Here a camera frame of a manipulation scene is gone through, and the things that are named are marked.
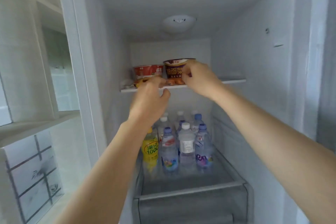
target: person's right arm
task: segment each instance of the person's right arm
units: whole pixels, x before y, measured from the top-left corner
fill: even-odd
[[[336,223],[336,156],[330,150],[236,94],[205,64],[189,61],[183,81],[229,115],[312,223]]]

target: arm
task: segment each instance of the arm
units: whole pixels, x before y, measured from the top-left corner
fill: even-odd
[[[188,62],[183,80],[229,115],[311,222],[335,223],[336,156],[331,151],[237,95],[205,64]]]
[[[159,95],[159,86],[164,83],[164,79],[154,78],[139,88],[128,120],[120,126],[55,223],[119,222],[142,141],[168,104],[170,92],[164,90],[163,95]]]

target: person's left hand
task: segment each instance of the person's left hand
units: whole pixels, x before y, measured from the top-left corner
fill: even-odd
[[[170,92],[163,90],[160,96],[159,88],[166,83],[166,79],[154,77],[140,85],[131,104],[128,120],[141,123],[145,126],[152,126],[165,112]]]

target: instant noodle bowl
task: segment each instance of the instant noodle bowl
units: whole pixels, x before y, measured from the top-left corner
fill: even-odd
[[[154,76],[162,77],[162,69],[163,65],[146,65],[134,67],[134,72],[137,80],[143,78],[150,79]]]
[[[163,62],[165,64],[169,85],[174,85],[174,83],[178,85],[185,84],[182,81],[182,68],[188,60],[190,59],[171,59]]]

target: forearm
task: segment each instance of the forearm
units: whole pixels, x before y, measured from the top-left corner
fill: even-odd
[[[118,223],[148,128],[124,122],[56,223]]]
[[[259,158],[314,223],[336,219],[336,157],[332,152],[238,96],[228,87],[214,100]]]

